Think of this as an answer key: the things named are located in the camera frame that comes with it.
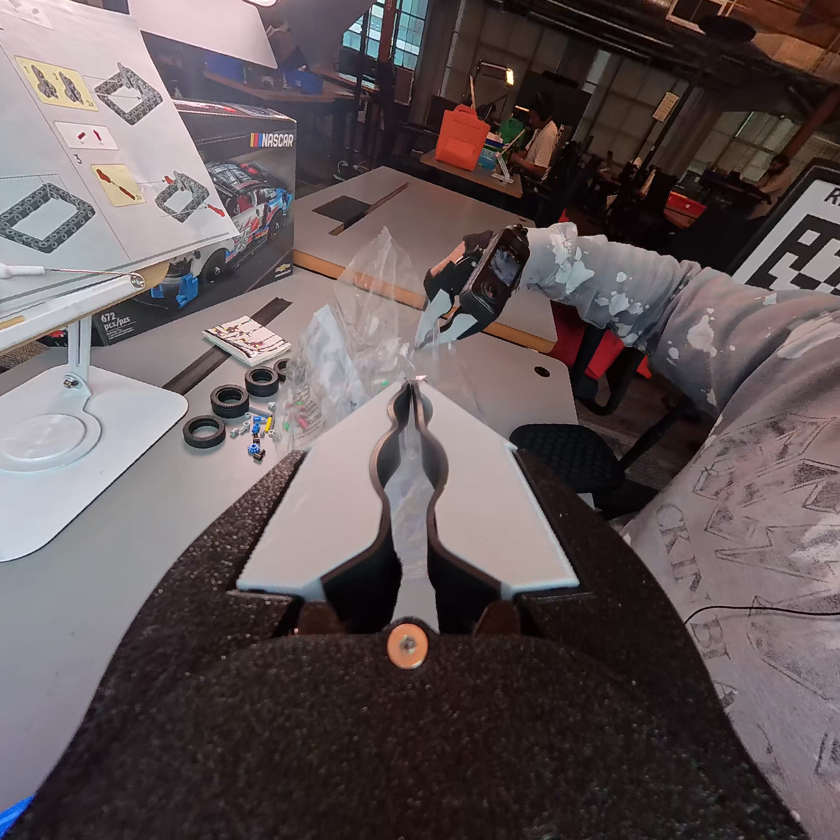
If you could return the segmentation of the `red chair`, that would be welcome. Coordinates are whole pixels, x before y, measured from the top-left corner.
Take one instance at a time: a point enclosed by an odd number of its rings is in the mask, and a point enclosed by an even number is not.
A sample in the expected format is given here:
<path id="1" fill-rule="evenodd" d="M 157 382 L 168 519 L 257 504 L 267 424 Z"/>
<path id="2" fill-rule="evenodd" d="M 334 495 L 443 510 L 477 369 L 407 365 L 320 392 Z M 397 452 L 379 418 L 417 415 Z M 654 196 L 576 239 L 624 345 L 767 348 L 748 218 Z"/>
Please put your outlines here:
<path id="1" fill-rule="evenodd" d="M 585 328 L 588 324 L 582 321 L 577 311 L 570 306 L 552 301 L 551 309 L 557 341 L 549 355 L 571 368 L 581 347 Z M 613 332 L 607 331 L 587 365 L 585 376 L 593 382 L 600 381 L 608 368 L 625 349 L 626 347 L 617 336 Z"/>

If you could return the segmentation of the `clear plastic bag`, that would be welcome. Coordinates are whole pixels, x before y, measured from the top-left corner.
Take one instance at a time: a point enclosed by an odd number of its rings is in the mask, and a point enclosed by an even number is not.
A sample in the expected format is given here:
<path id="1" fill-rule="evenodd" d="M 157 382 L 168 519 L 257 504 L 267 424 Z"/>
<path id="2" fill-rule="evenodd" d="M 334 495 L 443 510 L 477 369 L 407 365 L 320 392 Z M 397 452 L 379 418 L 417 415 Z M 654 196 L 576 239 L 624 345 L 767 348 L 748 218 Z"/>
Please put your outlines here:
<path id="1" fill-rule="evenodd" d="M 474 413 L 478 402 L 459 347 L 430 343 L 415 350 L 421 313 L 383 291 L 385 282 L 396 280 L 403 270 L 417 278 L 405 251 L 385 228 L 353 258 L 331 302 L 311 316 L 292 353 L 285 384 L 309 384 L 319 395 L 349 404 L 352 414 L 389 385 L 423 382 L 483 423 Z M 407 456 L 405 471 L 413 487 L 419 481 L 418 434 L 409 433 L 405 444 L 403 431 L 395 473 Z"/>

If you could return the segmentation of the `pile of small toy bricks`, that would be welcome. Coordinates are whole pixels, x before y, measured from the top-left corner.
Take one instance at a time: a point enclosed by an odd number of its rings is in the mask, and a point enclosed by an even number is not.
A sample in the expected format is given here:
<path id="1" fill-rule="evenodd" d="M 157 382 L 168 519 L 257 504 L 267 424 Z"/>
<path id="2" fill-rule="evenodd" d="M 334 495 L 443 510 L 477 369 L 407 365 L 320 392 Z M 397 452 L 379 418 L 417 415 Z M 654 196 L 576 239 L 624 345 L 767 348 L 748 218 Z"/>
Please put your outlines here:
<path id="1" fill-rule="evenodd" d="M 306 383 L 283 385 L 272 404 L 252 408 L 238 430 L 250 454 L 257 446 L 275 450 L 279 458 L 293 450 L 307 451 L 350 415 L 349 404 L 319 395 Z"/>

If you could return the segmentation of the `small printed booklet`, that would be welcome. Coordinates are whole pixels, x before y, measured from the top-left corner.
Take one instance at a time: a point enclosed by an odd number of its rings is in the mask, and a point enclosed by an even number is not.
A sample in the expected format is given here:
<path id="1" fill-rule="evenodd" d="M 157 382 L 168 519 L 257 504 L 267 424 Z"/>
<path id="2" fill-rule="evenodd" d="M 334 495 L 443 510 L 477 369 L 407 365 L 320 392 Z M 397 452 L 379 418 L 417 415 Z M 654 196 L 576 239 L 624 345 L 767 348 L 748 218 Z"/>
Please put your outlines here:
<path id="1" fill-rule="evenodd" d="M 248 317 L 205 329 L 203 337 L 250 368 L 274 361 L 291 350 L 290 342 Z"/>

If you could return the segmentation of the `person's right forearm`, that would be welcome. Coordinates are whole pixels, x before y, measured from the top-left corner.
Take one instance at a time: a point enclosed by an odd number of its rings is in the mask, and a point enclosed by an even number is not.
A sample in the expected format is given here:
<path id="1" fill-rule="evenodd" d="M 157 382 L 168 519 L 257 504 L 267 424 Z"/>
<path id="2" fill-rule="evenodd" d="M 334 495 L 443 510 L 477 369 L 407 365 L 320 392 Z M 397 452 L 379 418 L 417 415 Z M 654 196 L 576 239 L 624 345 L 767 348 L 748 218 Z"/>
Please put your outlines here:
<path id="1" fill-rule="evenodd" d="M 788 291 L 760 292 L 717 269 L 654 251 L 582 236 L 573 223 L 532 228 L 523 279 L 528 288 L 571 306 L 592 326 L 612 331 L 622 344 L 654 355 L 683 292 L 705 292 L 697 320 L 721 308 L 732 319 L 746 316 L 749 301 L 768 307 Z"/>

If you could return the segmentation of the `printed building instruction sheet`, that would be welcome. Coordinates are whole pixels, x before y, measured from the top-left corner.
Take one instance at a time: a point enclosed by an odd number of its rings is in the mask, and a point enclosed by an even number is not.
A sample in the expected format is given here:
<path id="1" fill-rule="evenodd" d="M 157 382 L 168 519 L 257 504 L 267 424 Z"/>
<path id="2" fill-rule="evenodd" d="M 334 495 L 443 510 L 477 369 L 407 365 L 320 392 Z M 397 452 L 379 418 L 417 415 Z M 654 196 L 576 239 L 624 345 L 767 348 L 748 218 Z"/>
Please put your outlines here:
<path id="1" fill-rule="evenodd" d="M 236 237 L 131 16 L 2 2 L 2 314 Z"/>

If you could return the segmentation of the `black office chair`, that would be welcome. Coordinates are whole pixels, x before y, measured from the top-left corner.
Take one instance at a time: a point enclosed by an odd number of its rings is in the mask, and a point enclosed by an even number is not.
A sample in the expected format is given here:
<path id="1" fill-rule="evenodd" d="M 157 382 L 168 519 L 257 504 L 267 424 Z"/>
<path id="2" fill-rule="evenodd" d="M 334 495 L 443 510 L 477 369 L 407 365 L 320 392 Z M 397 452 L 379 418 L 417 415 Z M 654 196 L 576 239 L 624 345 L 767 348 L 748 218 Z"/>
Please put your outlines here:
<path id="1" fill-rule="evenodd" d="M 586 370 L 606 335 L 606 328 L 586 324 L 570 368 L 574 397 L 590 412 L 601 417 L 613 414 L 620 406 L 644 358 L 640 350 L 622 348 L 606 369 L 609 396 L 606 403 L 600 404 L 596 400 L 597 383 L 590 380 Z M 551 469 L 574 492 L 590 494 L 601 516 L 610 520 L 641 511 L 657 496 L 657 489 L 629 479 L 627 470 L 661 441 L 678 420 L 687 417 L 695 408 L 693 401 L 682 395 L 621 458 L 615 456 L 597 432 L 582 425 L 523 425 L 516 428 L 509 439 L 520 452 Z"/>

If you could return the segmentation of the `toy race car box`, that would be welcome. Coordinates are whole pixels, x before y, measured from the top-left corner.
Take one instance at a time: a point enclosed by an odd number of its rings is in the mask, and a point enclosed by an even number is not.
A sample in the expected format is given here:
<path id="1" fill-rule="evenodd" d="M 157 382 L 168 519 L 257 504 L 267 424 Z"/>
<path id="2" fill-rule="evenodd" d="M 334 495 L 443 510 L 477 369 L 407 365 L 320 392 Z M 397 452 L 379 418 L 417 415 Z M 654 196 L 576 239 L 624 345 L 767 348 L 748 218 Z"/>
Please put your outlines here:
<path id="1" fill-rule="evenodd" d="M 94 347 L 128 340 L 292 272 L 296 121 L 230 102 L 181 100 L 175 108 L 237 235 L 176 257 L 156 286 L 97 313 Z"/>

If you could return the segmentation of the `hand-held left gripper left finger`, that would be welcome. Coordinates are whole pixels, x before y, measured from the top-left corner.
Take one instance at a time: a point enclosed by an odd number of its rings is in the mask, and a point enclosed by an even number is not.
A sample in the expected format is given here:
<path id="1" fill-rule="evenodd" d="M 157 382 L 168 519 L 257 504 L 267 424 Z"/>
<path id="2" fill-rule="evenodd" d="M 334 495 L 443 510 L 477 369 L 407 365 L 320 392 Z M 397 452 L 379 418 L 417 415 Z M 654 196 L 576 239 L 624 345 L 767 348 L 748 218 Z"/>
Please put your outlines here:
<path id="1" fill-rule="evenodd" d="M 389 385 L 309 444 L 236 581 L 236 591 L 327 602 L 352 633 L 392 618 L 403 567 L 385 487 L 413 404 Z"/>

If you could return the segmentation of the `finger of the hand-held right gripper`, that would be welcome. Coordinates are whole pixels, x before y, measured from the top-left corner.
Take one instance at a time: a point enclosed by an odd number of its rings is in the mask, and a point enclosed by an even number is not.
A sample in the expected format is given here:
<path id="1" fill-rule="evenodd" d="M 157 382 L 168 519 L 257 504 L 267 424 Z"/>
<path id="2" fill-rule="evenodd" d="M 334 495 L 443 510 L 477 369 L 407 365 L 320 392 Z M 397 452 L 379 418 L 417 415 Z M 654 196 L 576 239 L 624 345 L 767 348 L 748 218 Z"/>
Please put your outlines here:
<path id="1" fill-rule="evenodd" d="M 454 343 L 476 335 L 495 324 L 495 322 L 495 319 L 476 318 L 465 311 L 456 310 L 441 326 L 441 343 Z"/>
<path id="2" fill-rule="evenodd" d="M 421 350 L 432 342 L 438 321 L 452 309 L 453 296 L 448 291 L 439 291 L 426 301 L 425 309 L 416 330 L 414 349 Z"/>

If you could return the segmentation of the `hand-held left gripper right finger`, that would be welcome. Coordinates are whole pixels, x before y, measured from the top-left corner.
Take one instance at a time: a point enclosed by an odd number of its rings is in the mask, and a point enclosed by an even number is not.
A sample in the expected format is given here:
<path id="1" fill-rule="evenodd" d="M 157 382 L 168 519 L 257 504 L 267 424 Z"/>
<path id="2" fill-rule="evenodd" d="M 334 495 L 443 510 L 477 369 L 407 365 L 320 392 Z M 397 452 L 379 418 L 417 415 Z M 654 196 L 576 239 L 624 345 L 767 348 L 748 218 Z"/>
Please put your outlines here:
<path id="1" fill-rule="evenodd" d="M 581 599 L 582 578 L 516 446 L 415 382 L 428 503 L 427 573 L 438 630 L 470 634 L 496 603 Z"/>

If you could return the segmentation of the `person's grey printed sweatshirt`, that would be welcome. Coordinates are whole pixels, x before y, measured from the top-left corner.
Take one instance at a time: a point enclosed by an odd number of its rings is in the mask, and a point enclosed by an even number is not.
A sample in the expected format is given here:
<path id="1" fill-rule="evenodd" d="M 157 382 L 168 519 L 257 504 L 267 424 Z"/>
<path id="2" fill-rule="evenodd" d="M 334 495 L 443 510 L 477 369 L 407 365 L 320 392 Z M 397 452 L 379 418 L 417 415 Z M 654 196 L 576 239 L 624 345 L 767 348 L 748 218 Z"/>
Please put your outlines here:
<path id="1" fill-rule="evenodd" d="M 838 301 L 789 291 L 697 320 L 683 292 L 653 361 L 716 420 L 627 527 L 725 715 L 812 838 L 838 838 Z"/>

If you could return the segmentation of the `blue toy brick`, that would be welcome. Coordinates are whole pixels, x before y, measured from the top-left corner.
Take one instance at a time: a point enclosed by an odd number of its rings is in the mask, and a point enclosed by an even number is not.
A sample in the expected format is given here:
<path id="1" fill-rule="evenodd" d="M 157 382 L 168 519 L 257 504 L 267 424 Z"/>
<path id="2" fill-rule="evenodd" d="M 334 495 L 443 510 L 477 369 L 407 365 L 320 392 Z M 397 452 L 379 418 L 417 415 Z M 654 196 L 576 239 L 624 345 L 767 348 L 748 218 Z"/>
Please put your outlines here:
<path id="1" fill-rule="evenodd" d="M 1 811 L 0 819 L 0 836 L 4 839 L 7 833 L 11 830 L 16 821 L 28 809 L 34 799 L 33 795 L 27 796 L 24 799 L 17 801 L 10 805 L 5 810 Z"/>

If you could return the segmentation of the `orange bag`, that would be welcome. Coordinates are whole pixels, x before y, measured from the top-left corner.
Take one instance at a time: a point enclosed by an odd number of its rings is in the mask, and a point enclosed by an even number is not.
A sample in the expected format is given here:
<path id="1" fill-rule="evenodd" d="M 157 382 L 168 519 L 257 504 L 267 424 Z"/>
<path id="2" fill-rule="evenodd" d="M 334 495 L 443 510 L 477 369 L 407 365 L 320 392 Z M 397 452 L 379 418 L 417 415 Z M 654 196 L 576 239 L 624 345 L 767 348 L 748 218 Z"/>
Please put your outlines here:
<path id="1" fill-rule="evenodd" d="M 444 112 L 434 158 L 465 172 L 475 170 L 490 132 L 489 124 L 476 110 L 459 104 Z"/>

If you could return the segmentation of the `black and white marker sign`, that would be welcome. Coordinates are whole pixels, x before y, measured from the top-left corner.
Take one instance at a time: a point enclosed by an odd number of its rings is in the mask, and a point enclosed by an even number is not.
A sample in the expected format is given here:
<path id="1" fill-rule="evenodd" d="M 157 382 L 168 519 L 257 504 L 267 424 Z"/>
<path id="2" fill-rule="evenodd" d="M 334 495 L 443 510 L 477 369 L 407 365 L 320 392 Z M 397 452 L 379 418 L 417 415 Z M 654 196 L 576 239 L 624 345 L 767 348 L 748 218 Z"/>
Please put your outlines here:
<path id="1" fill-rule="evenodd" d="M 726 273 L 766 291 L 839 295 L 839 163 L 812 160 Z"/>

